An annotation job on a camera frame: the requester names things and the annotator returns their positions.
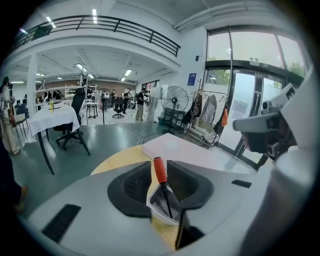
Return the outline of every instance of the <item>black chair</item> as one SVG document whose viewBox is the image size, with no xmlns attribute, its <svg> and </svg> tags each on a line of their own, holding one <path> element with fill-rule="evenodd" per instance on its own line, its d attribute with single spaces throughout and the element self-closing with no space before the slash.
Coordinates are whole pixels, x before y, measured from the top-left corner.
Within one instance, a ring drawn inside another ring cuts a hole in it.
<svg viewBox="0 0 320 256">
<path fill-rule="evenodd" d="M 79 112 L 80 112 L 82 103 L 85 100 L 85 97 L 86 97 L 86 94 L 85 94 L 84 89 L 78 88 L 75 90 L 75 95 L 73 96 L 73 100 L 72 100 L 72 104 L 71 104 L 71 107 L 73 107 L 75 114 L 79 120 L 80 125 L 81 125 L 81 118 L 79 116 Z M 71 122 L 71 123 L 66 123 L 66 124 L 62 124 L 62 125 L 53 127 L 53 129 L 55 131 L 66 132 L 66 135 L 55 140 L 56 143 L 59 145 L 59 141 L 64 140 L 62 147 L 66 151 L 67 150 L 66 144 L 67 144 L 68 140 L 70 140 L 70 139 L 79 140 L 80 143 L 84 146 L 84 149 L 86 150 L 88 155 L 90 156 L 91 154 L 87 148 L 87 145 L 84 141 L 84 138 L 82 137 L 83 133 L 80 131 L 80 128 L 78 128 L 75 132 L 72 132 L 72 126 L 73 126 L 73 123 Z"/>
<path fill-rule="evenodd" d="M 116 112 L 116 114 L 114 114 L 112 117 L 117 116 L 119 117 L 125 117 L 123 114 L 120 114 L 123 111 L 123 105 L 124 105 L 124 101 L 121 97 L 117 97 L 114 101 L 114 111 Z"/>
</svg>

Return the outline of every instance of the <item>door frame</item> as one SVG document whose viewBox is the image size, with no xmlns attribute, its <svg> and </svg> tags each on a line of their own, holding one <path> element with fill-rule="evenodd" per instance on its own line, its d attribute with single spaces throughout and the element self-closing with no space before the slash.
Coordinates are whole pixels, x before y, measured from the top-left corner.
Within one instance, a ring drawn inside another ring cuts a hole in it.
<svg viewBox="0 0 320 256">
<path fill-rule="evenodd" d="M 223 65 L 214 65 L 214 67 L 211 66 L 211 68 L 208 68 L 207 70 L 231 70 L 230 66 L 223 66 Z M 282 88 L 286 87 L 289 83 L 292 83 L 292 76 L 290 78 L 283 77 L 282 75 L 279 75 L 277 73 L 269 71 L 265 71 L 264 69 L 259 68 L 252 68 L 251 66 L 245 66 L 245 67 L 234 67 L 232 71 L 230 71 L 230 83 L 229 83 L 229 89 L 228 89 L 228 95 L 226 100 L 226 109 L 229 114 L 234 92 L 235 92 L 235 86 L 236 86 L 236 77 L 237 73 L 240 74 L 248 74 L 248 75 L 254 75 L 255 76 L 255 85 L 254 85 L 254 94 L 253 94 L 253 102 L 250 109 L 249 117 L 257 116 L 260 112 L 261 106 L 262 106 L 262 98 L 263 98 L 263 92 L 264 92 L 264 78 L 272 80 L 274 78 L 274 81 L 280 82 L 282 84 Z M 299 86 L 302 82 L 300 79 L 294 79 L 295 85 Z M 223 133 L 223 127 L 219 131 L 219 136 L 221 136 Z M 255 170 L 258 170 L 262 165 L 266 163 L 268 160 L 268 157 L 263 154 L 258 161 L 258 163 L 255 163 L 254 161 L 248 159 L 243 155 L 244 151 L 246 150 L 244 141 L 242 138 L 240 138 L 236 148 L 233 150 L 219 141 L 216 143 L 216 145 L 221 148 L 222 150 L 226 151 L 230 155 L 236 157 L 237 159 L 241 160 L 242 162 L 246 163 L 247 165 L 253 167 Z"/>
</svg>

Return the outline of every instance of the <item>coat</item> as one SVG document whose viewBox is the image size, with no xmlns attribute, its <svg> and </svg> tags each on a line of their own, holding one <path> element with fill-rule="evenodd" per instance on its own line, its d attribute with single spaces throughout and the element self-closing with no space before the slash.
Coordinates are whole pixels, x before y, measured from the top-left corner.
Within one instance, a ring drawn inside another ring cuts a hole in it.
<svg viewBox="0 0 320 256">
<path fill-rule="evenodd" d="M 202 114 L 200 116 L 200 120 L 211 124 L 215 119 L 216 111 L 217 111 L 217 99 L 216 99 L 216 96 L 213 94 L 209 96 L 208 99 L 206 100 L 202 110 Z"/>
</svg>

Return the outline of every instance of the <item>gray floor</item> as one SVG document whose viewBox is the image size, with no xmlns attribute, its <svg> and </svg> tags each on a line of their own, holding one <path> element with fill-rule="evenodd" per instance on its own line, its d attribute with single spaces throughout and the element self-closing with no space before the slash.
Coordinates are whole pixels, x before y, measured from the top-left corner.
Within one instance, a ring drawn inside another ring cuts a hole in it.
<svg viewBox="0 0 320 256">
<path fill-rule="evenodd" d="M 157 123 L 121 123 L 123 127 L 149 136 L 145 142 L 161 135 L 163 128 Z M 48 169 L 38 142 L 26 143 L 19 155 L 12 157 L 15 180 L 20 185 L 29 187 L 26 197 L 28 217 L 40 204 L 66 188 L 73 182 L 90 175 L 90 173 L 105 159 L 113 154 L 137 145 L 138 138 L 115 124 L 82 126 L 83 137 L 89 148 L 88 156 L 84 147 L 76 140 L 68 142 L 64 151 L 55 142 L 61 132 L 49 129 L 49 141 L 46 133 L 42 134 L 45 150 L 49 157 L 55 175 Z"/>
</svg>

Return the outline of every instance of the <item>orange object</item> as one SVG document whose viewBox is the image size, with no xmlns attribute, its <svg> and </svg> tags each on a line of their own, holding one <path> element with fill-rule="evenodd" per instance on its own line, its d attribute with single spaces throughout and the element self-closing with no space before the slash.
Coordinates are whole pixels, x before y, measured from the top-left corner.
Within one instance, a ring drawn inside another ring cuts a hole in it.
<svg viewBox="0 0 320 256">
<path fill-rule="evenodd" d="M 225 108 L 223 111 L 223 117 L 222 117 L 222 121 L 221 121 L 221 126 L 225 127 L 228 124 L 228 111 Z"/>
<path fill-rule="evenodd" d="M 155 175 L 160 184 L 167 182 L 167 173 L 161 157 L 153 159 Z"/>
</svg>

